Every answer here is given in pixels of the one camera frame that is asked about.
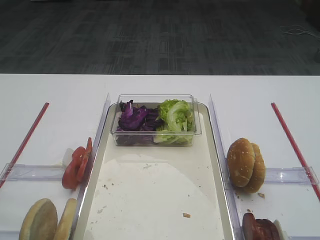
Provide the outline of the bread slice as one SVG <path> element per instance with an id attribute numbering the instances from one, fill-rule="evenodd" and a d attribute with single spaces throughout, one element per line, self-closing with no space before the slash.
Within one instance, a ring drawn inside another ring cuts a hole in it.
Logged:
<path id="1" fill-rule="evenodd" d="M 77 200 L 69 198 L 64 207 L 62 216 L 55 231 L 54 240 L 68 240 L 76 213 Z"/>
<path id="2" fill-rule="evenodd" d="M 19 240 L 52 240 L 58 225 L 58 214 L 49 198 L 36 201 L 24 217 Z"/>

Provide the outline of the green lettuce leaves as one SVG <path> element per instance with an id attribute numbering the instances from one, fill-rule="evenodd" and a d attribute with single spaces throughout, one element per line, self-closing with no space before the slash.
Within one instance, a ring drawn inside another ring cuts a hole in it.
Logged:
<path id="1" fill-rule="evenodd" d="M 163 124 L 156 128 L 153 142 L 159 145 L 182 145 L 192 143 L 193 136 L 187 134 L 195 130 L 191 104 L 178 99 L 167 99 L 158 106 L 158 119 Z"/>

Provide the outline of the red tomato slice rear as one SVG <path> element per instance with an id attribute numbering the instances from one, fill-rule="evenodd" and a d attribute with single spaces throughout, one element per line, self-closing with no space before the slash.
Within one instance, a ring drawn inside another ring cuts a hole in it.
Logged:
<path id="1" fill-rule="evenodd" d="M 81 157 L 81 162 L 80 162 L 80 166 L 76 175 L 76 179 L 79 183 L 81 183 L 83 181 L 84 178 L 84 174 L 85 174 L 85 170 L 86 170 L 86 166 L 89 160 L 89 157 L 91 155 L 92 152 L 92 138 L 89 137 L 87 140 L 87 145 L 84 151 L 84 154 Z"/>

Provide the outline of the red tomato slice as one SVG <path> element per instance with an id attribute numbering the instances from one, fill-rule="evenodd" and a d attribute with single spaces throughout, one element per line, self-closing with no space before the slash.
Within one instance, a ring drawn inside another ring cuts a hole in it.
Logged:
<path id="1" fill-rule="evenodd" d="M 77 180 L 77 174 L 82 163 L 82 156 L 85 153 L 85 148 L 80 146 L 72 153 L 72 159 L 69 165 L 66 167 L 63 177 L 62 186 L 65 189 L 75 190 L 79 184 Z"/>
<path id="2" fill-rule="evenodd" d="M 87 145 L 84 151 L 84 154 L 81 157 L 81 162 L 80 162 L 80 166 L 76 175 L 76 179 L 79 183 L 81 183 L 83 181 L 84 178 L 84 174 L 85 174 L 85 170 L 86 170 L 86 166 L 89 160 L 89 157 L 91 155 L 92 152 L 92 138 L 89 137 L 87 140 Z"/>

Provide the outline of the red tomato slice front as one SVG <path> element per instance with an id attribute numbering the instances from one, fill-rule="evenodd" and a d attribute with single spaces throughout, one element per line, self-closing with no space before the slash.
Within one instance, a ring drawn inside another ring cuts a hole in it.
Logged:
<path id="1" fill-rule="evenodd" d="M 77 180 L 77 174 L 82 163 L 82 156 L 85 153 L 85 148 L 80 146 L 72 153 L 72 159 L 69 165 L 66 167 L 63 177 L 62 186 L 65 189 L 75 190 L 79 184 Z"/>

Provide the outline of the dark meat patty front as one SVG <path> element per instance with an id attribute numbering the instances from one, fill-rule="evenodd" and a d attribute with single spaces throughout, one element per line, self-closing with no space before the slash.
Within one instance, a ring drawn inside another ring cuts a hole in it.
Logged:
<path id="1" fill-rule="evenodd" d="M 247 212 L 243 215 L 242 230 L 246 240 L 256 239 L 256 220 L 252 213 Z"/>

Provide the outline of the reddish meat patty rear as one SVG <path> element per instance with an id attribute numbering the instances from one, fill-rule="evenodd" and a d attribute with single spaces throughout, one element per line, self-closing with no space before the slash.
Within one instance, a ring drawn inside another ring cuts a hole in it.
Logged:
<path id="1" fill-rule="evenodd" d="M 268 219 L 256 219 L 253 230 L 254 240 L 280 240 L 276 225 Z"/>

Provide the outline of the clear plastic salad container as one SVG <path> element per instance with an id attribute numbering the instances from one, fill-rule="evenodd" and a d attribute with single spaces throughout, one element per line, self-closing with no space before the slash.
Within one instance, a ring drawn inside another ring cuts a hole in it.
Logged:
<path id="1" fill-rule="evenodd" d="M 191 94 L 121 94 L 110 133 L 118 146 L 192 146 L 202 134 Z"/>

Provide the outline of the purple cabbage shreds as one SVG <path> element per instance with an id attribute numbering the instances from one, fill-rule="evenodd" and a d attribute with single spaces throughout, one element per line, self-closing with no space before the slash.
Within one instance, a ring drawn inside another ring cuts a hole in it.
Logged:
<path id="1" fill-rule="evenodd" d="M 157 108 L 146 106 L 134 107 L 133 100 L 119 103 L 121 116 L 118 120 L 117 132 L 139 132 L 139 134 L 120 134 L 116 143 L 120 146 L 150 145 L 153 143 L 152 134 L 141 132 L 155 132 L 164 125 L 164 120 L 159 117 Z"/>

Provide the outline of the silver metal tray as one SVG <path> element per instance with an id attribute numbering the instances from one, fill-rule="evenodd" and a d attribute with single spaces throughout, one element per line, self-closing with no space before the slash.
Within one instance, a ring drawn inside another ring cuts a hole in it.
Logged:
<path id="1" fill-rule="evenodd" d="M 108 109 L 75 240 L 232 240 L 209 110 L 192 146 L 117 146 Z"/>

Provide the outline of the sesame bun left half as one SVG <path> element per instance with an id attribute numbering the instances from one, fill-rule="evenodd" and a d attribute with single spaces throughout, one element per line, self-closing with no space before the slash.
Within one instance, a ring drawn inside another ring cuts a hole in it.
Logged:
<path id="1" fill-rule="evenodd" d="M 255 153 L 251 142 L 246 138 L 234 141 L 227 152 L 229 177 L 236 187 L 245 187 L 252 177 Z"/>

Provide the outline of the sesame bun half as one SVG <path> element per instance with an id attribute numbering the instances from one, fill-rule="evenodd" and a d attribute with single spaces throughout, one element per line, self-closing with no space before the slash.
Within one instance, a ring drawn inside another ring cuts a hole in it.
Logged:
<path id="1" fill-rule="evenodd" d="M 251 178 L 244 187 L 244 191 L 249 194 L 257 193 L 264 184 L 266 177 L 266 166 L 260 148 L 255 143 L 252 143 L 251 145 L 254 151 L 254 165 Z"/>
<path id="2" fill-rule="evenodd" d="M 236 187 L 245 187 L 252 177 L 255 153 L 251 142 L 246 138 L 234 141 L 227 152 L 229 177 Z"/>

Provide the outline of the white plastic stopper left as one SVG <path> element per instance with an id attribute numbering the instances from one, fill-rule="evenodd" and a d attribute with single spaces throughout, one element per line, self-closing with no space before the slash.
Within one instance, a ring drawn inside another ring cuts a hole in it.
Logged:
<path id="1" fill-rule="evenodd" d="M 72 161 L 72 154 L 73 154 L 74 150 L 71 148 L 67 148 L 64 156 L 62 158 L 62 165 L 64 168 L 66 168 Z"/>

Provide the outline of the white plastic stopper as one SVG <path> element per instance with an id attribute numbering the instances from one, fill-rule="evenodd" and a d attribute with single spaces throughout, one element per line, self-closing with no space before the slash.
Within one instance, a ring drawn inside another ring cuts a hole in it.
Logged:
<path id="1" fill-rule="evenodd" d="M 64 168 L 66 168 L 72 161 L 72 154 L 73 154 L 74 150 L 71 148 L 67 148 L 64 156 L 62 158 L 62 165 Z"/>
<path id="2" fill-rule="evenodd" d="M 283 230 L 280 221 L 276 219 L 273 223 L 277 228 L 280 240 L 289 240 L 288 234 L 285 230 Z"/>

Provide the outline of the sesame bun right half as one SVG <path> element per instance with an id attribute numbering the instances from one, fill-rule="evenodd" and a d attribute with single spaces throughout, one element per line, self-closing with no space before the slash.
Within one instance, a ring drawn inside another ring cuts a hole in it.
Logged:
<path id="1" fill-rule="evenodd" d="M 252 143 L 251 145 L 254 151 L 254 165 L 251 178 L 244 187 L 244 191 L 249 194 L 257 193 L 264 184 L 266 177 L 266 166 L 260 148 L 255 143 Z"/>

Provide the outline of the left red tape strip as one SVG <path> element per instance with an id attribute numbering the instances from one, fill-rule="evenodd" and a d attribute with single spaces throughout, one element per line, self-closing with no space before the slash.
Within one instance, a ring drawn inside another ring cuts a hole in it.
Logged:
<path id="1" fill-rule="evenodd" d="M 24 148 L 26 147 L 29 139 L 31 138 L 32 134 L 34 133 L 36 127 L 38 126 L 40 120 L 44 116 L 46 110 L 48 109 L 50 103 L 46 102 L 42 109 L 40 110 L 39 114 L 37 115 L 36 119 L 34 120 L 33 124 L 31 125 L 29 131 L 27 132 L 26 136 L 24 137 L 22 143 L 20 144 L 19 148 L 17 149 L 15 155 L 13 156 L 12 160 L 8 163 L 7 167 L 5 167 L 3 176 L 0 177 L 0 187 L 5 184 L 9 174 L 11 173 L 12 168 L 15 166 L 16 162 L 18 161 L 20 155 L 22 154 Z"/>

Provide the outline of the red tape strip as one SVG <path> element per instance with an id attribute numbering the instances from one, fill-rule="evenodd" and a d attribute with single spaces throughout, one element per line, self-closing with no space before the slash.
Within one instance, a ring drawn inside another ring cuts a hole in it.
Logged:
<path id="1" fill-rule="evenodd" d="M 299 149 L 291 131 L 289 130 L 284 118 L 282 117 L 282 114 L 281 114 L 280 110 L 278 109 L 276 103 L 272 102 L 270 105 L 271 105 L 282 129 L 284 130 L 301 166 L 304 168 L 304 170 L 306 172 L 306 176 L 308 177 L 308 179 L 312 185 L 313 191 L 319 200 L 320 199 L 320 187 L 319 187 L 319 184 L 316 182 L 315 175 L 311 172 L 311 168 L 308 166 L 302 152 L 300 151 L 300 149 Z"/>
<path id="2" fill-rule="evenodd" d="M 20 155 L 22 154 L 24 148 L 26 147 L 29 139 L 31 138 L 32 134 L 34 133 L 36 127 L 38 126 L 40 120 L 44 116 L 46 110 L 48 109 L 50 103 L 46 102 L 42 109 L 40 110 L 39 114 L 37 115 L 36 119 L 34 120 L 33 124 L 31 125 L 29 131 L 27 132 L 26 136 L 24 137 L 22 143 L 20 144 L 19 148 L 17 149 L 15 155 L 13 156 L 12 160 L 8 163 L 7 167 L 5 167 L 3 176 L 0 177 L 0 187 L 5 184 L 9 174 L 11 173 L 12 168 L 15 166 L 16 162 L 18 161 Z"/>

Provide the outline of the right clear acrylic divider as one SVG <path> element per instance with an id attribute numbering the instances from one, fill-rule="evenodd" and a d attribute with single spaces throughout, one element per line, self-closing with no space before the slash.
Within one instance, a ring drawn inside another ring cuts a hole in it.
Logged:
<path id="1" fill-rule="evenodd" d="M 214 135 L 215 148 L 217 153 L 217 160 L 219 164 L 220 176 L 223 186 L 225 203 L 227 206 L 228 220 L 231 227 L 231 235 L 233 240 L 243 240 L 242 226 L 239 220 L 239 214 L 237 211 L 237 205 L 235 200 L 235 192 L 231 182 L 229 181 L 229 170 L 224 152 L 223 141 L 221 137 L 221 131 L 216 113 L 216 107 L 213 101 L 213 97 L 210 94 L 208 100 L 208 107 L 211 119 L 211 127 Z"/>

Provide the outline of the clear acrylic divider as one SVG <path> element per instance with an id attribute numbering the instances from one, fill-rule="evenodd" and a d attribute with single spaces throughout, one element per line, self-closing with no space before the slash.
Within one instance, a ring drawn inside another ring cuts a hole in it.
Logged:
<path id="1" fill-rule="evenodd" d="M 93 145 L 92 145 L 92 151 L 91 154 L 89 155 L 88 158 L 88 163 L 87 166 L 85 168 L 84 171 L 84 181 L 80 184 L 80 188 L 79 188 L 79 193 L 77 196 L 77 205 L 76 205 L 76 209 L 75 209 L 75 215 L 73 217 L 73 222 L 72 222 L 72 226 L 70 229 L 70 235 L 69 235 L 69 240 L 73 240 L 74 239 L 74 235 L 76 232 L 76 228 L 77 228 L 77 224 L 78 224 L 78 220 L 79 217 L 81 215 L 82 212 L 82 208 L 84 205 L 84 201 L 85 201 L 85 196 L 88 190 L 88 185 L 90 182 L 90 178 L 91 178 L 91 174 L 93 171 L 93 167 L 95 164 L 95 160 L 96 160 L 96 156 L 97 156 L 97 152 L 99 149 L 99 145 L 101 142 L 101 138 L 103 136 L 103 131 L 104 131 L 104 127 L 105 127 L 105 123 L 106 123 L 106 118 L 108 116 L 108 110 L 111 104 L 111 99 L 110 99 L 110 94 L 107 93 L 106 95 L 106 99 L 103 105 L 103 109 L 102 109 L 102 114 L 101 114 L 101 118 L 98 124 L 98 128 L 96 131 L 96 135 L 93 141 Z"/>
<path id="2" fill-rule="evenodd" d="M 235 200 L 235 192 L 231 182 L 229 181 L 229 170 L 224 152 L 223 141 L 221 137 L 221 131 L 216 113 L 216 107 L 213 101 L 213 97 L 210 94 L 208 100 L 208 107 L 211 119 L 211 127 L 214 135 L 215 148 L 217 153 L 217 160 L 219 164 L 220 176 L 223 186 L 225 203 L 227 206 L 228 220 L 231 227 L 231 235 L 233 240 L 243 240 L 242 226 L 239 220 L 239 214 L 237 211 L 237 205 Z"/>

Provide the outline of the right red tape strip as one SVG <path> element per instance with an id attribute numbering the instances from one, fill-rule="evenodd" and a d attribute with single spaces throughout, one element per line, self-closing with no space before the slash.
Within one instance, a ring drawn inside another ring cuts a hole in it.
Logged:
<path id="1" fill-rule="evenodd" d="M 308 166 L 302 152 L 300 151 L 300 149 L 299 149 L 291 131 L 289 130 L 284 118 L 282 117 L 282 114 L 281 114 L 280 110 L 278 109 L 276 103 L 272 102 L 270 105 L 271 105 L 282 129 L 284 130 L 301 166 L 304 168 L 304 170 L 306 172 L 306 176 L 308 177 L 308 179 L 312 185 L 313 191 L 319 200 L 320 199 L 320 187 L 319 187 L 319 184 L 316 182 L 315 175 L 311 172 L 311 168 Z"/>

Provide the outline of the left clear acrylic divider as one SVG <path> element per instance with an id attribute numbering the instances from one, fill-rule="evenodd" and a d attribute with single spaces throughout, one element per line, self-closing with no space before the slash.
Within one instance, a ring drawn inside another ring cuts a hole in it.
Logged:
<path id="1" fill-rule="evenodd" d="M 93 167 L 95 164 L 95 160 L 96 160 L 96 156 L 97 156 L 97 152 L 99 149 L 99 145 L 101 142 L 101 138 L 103 136 L 103 131 L 104 131 L 104 127 L 105 127 L 105 123 L 106 123 L 106 118 L 108 116 L 108 110 L 111 104 L 111 99 L 110 99 L 110 94 L 107 93 L 106 95 L 106 99 L 103 105 L 103 109 L 102 109 L 102 114 L 101 114 L 101 118 L 98 124 L 98 128 L 96 131 L 96 135 L 93 141 L 93 145 L 92 145 L 92 151 L 91 154 L 89 155 L 88 158 L 88 163 L 87 166 L 85 168 L 84 171 L 84 181 L 80 184 L 80 188 L 79 188 L 79 193 L 77 196 L 77 205 L 76 205 L 76 209 L 75 209 L 75 215 L 73 217 L 73 222 L 72 222 L 72 226 L 70 229 L 70 235 L 69 235 L 69 240 L 73 240 L 74 239 L 74 235 L 76 232 L 76 228 L 77 228 L 77 224 L 78 224 L 78 220 L 79 217 L 81 215 L 82 212 L 82 208 L 84 205 L 84 201 L 85 201 L 85 196 L 88 190 L 88 185 L 90 182 L 90 178 L 91 178 L 91 174 L 93 171 Z"/>

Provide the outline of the white plastic stopper right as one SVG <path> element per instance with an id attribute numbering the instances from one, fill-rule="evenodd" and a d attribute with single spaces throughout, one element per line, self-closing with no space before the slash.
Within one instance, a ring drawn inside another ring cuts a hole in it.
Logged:
<path id="1" fill-rule="evenodd" d="M 276 219 L 273 223 L 277 228 L 280 240 L 289 240 L 288 234 L 285 230 L 283 230 L 280 221 Z"/>

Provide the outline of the right upper clear rail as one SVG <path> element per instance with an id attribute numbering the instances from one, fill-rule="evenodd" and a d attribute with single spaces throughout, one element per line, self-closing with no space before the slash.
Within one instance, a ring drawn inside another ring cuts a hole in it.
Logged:
<path id="1" fill-rule="evenodd" d="M 312 167 L 293 168 L 267 168 L 265 174 L 266 184 L 295 184 L 318 185 L 318 180 Z"/>

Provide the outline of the clear rail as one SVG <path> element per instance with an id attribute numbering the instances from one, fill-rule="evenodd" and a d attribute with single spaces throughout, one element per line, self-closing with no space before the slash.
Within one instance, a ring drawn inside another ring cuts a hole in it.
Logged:
<path id="1" fill-rule="evenodd" d="M 318 180 L 312 167 L 293 168 L 267 168 L 265 174 L 266 184 L 295 184 L 318 185 Z"/>
<path id="2" fill-rule="evenodd" d="M 61 181 L 62 165 L 25 165 L 7 163 L 0 174 L 0 181 Z"/>

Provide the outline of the left upper clear rail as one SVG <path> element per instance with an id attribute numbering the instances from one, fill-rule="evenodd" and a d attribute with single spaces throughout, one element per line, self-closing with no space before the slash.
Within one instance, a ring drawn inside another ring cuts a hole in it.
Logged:
<path id="1" fill-rule="evenodd" d="M 0 174 L 0 181 L 61 181 L 62 165 L 25 165 L 7 163 Z"/>

